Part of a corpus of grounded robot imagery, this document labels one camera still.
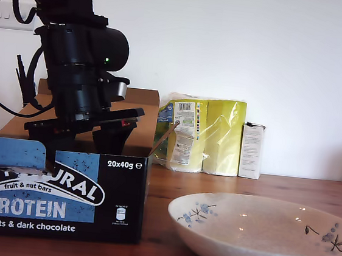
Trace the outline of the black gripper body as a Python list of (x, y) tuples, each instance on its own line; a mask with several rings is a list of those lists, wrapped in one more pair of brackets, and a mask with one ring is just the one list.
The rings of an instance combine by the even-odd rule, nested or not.
[[(136, 120), (145, 116), (143, 108), (111, 110), (114, 102), (125, 100), (126, 86), (104, 85), (78, 86), (71, 91), (59, 90), (55, 93), (55, 115), (57, 118), (33, 121), (41, 125), (54, 126), (59, 130), (80, 134), (97, 131), (104, 123), (117, 120)], [(24, 124), (28, 131), (29, 123)]]

